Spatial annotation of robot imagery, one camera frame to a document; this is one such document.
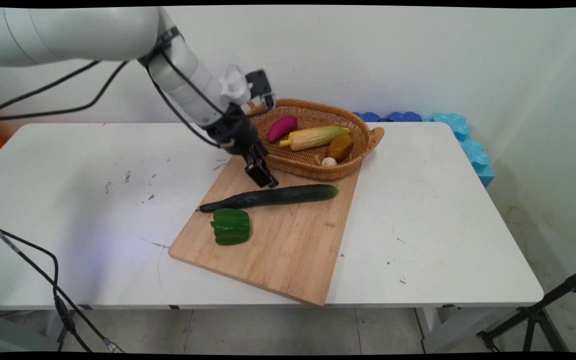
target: garlic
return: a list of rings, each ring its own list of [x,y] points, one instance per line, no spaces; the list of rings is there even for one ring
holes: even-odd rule
[[[321,164],[325,167],[333,167],[337,165],[337,160],[332,157],[326,157],[324,161],[321,162]]]

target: basket handle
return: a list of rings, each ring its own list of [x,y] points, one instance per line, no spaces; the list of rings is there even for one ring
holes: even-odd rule
[[[373,151],[375,146],[382,141],[382,137],[384,137],[384,128],[383,127],[375,127],[374,129],[370,130],[368,134],[370,134],[370,142],[368,142],[368,148],[364,152],[364,155]]]

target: wooden cutting board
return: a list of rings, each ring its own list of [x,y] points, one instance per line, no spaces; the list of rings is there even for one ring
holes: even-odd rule
[[[259,187],[249,178],[244,167],[242,157],[231,157],[201,204],[258,191]],[[210,225],[213,214],[197,211],[168,253],[174,259],[234,280],[308,305],[323,306],[359,170],[324,182],[270,169],[279,181],[278,187],[326,183],[336,186],[339,193],[330,200],[243,209],[250,218],[250,239],[231,246],[215,242]]]

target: wicker basket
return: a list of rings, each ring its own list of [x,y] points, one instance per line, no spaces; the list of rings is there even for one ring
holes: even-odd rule
[[[263,112],[263,109],[263,105],[257,105],[250,109],[248,114],[259,114]],[[275,121],[285,116],[297,117],[297,128],[293,131],[326,125],[349,128],[354,143],[350,156],[337,166],[322,166],[327,146],[293,151],[290,146],[279,146],[279,141],[269,143],[270,127]],[[361,166],[364,157],[379,144],[384,136],[384,128],[377,127],[370,130],[358,116],[350,111],[295,98],[277,100],[274,109],[253,117],[252,121],[259,130],[259,139],[263,146],[270,152],[265,158],[270,167],[316,180],[334,180],[350,175]]]

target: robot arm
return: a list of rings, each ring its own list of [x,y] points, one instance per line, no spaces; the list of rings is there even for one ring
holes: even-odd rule
[[[264,71],[244,76],[237,66],[230,65],[218,79],[188,48],[163,7],[0,7],[0,66],[33,66],[68,59],[138,59],[154,82],[221,148],[246,159],[245,170],[259,187],[277,185],[266,166],[268,151],[258,141],[258,130],[240,109],[255,96],[260,96],[267,109],[274,107],[274,94]]]

